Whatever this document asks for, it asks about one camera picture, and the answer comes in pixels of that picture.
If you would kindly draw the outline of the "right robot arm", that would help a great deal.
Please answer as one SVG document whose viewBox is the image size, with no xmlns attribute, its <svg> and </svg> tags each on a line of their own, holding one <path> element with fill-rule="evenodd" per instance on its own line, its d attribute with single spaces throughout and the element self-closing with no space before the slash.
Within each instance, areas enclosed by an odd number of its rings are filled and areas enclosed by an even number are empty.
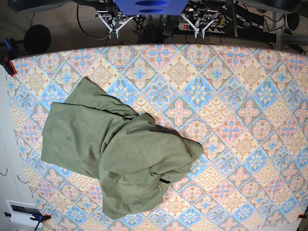
<svg viewBox="0 0 308 231">
<path fill-rule="evenodd" d="M 119 31 L 130 22 L 134 16 L 126 16 L 113 0 L 99 0 L 96 15 L 109 30 L 109 38 L 119 38 Z"/>
</svg>

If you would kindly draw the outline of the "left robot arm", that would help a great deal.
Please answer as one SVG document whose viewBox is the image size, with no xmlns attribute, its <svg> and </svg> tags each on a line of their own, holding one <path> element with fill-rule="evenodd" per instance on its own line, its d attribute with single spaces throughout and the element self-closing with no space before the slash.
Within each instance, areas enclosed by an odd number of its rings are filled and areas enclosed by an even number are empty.
<svg viewBox="0 0 308 231">
<path fill-rule="evenodd" d="M 179 17 L 178 30 L 192 32 L 195 38 L 205 38 L 206 32 L 222 32 L 226 18 L 204 0 L 190 0 Z"/>
</svg>

